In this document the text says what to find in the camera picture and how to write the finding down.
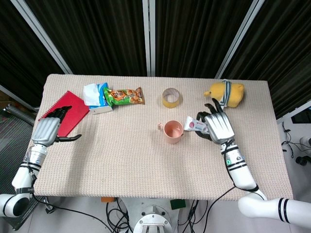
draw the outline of mug handle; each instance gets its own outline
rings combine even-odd
[[[164,125],[162,123],[158,123],[157,124],[157,129],[158,130],[163,130],[163,128],[164,128]]]

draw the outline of toothpaste tube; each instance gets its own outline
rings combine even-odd
[[[193,119],[192,117],[188,116],[184,130],[186,131],[201,131],[202,133],[209,133],[207,129],[207,125],[201,121]]]

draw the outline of pink mug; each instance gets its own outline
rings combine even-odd
[[[158,123],[158,130],[163,130],[165,141],[169,144],[175,144],[180,141],[184,133],[183,125],[177,120],[170,120],[166,124]]]

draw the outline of green object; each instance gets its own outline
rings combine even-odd
[[[175,199],[171,200],[171,208],[172,210],[185,208],[186,207],[186,201],[184,199]]]
[[[145,104],[141,87],[136,90],[110,90],[104,87],[104,95],[110,107],[112,107],[112,105]]]

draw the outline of red notebook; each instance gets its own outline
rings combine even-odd
[[[63,106],[72,106],[71,109],[66,113],[65,118],[60,124],[58,131],[59,137],[66,137],[71,130],[85,117],[89,112],[88,106],[84,104],[84,101],[77,97],[70,91],[67,91],[44,115],[42,118],[54,111],[56,108],[61,108]]]

